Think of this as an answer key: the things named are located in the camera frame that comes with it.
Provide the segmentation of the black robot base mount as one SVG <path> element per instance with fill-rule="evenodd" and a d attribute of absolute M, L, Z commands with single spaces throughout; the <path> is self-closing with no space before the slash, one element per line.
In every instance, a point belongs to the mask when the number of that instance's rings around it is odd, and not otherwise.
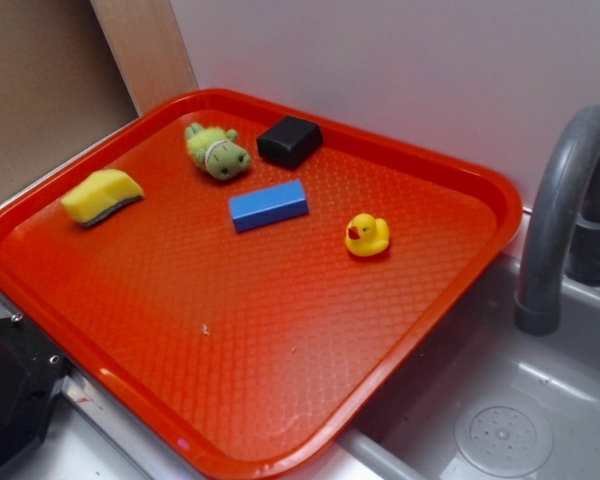
<path fill-rule="evenodd" d="M 61 349 L 31 319 L 0 318 L 0 473 L 43 444 L 66 371 Z"/>

